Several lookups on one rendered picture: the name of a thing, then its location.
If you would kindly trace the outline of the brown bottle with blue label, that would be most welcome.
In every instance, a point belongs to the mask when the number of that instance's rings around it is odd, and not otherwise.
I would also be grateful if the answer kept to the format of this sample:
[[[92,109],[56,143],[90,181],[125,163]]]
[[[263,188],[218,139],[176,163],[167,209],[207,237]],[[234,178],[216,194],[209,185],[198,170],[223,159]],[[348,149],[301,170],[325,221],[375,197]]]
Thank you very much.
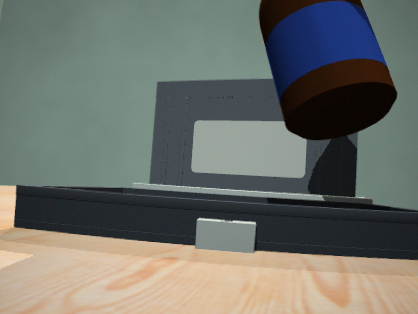
[[[259,25],[288,131],[334,139],[388,114],[397,91],[361,0],[261,0]]]

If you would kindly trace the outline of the dark grey tray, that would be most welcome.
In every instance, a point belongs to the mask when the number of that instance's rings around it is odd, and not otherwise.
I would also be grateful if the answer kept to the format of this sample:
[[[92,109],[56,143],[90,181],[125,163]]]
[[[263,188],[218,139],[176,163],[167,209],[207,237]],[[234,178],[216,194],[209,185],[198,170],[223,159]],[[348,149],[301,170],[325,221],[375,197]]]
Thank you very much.
[[[254,251],[418,260],[414,209],[127,187],[16,185],[17,228],[195,246],[199,218],[256,222]]]

